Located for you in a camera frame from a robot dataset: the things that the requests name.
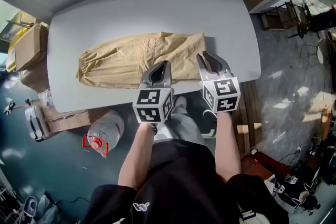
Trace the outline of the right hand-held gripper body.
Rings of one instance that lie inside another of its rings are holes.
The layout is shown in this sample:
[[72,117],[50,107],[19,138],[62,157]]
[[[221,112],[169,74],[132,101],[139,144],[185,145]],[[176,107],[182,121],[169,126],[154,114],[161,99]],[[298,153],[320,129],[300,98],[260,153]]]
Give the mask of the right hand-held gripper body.
[[202,81],[202,88],[203,99],[213,113],[237,109],[241,92],[236,77]]

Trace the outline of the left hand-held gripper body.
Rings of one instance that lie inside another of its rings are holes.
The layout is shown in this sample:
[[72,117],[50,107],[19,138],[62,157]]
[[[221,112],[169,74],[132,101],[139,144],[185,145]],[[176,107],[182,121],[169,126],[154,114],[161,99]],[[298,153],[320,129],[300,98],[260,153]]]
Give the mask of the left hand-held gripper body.
[[132,107],[139,123],[164,123],[173,109],[173,88],[171,83],[141,83],[138,97]]

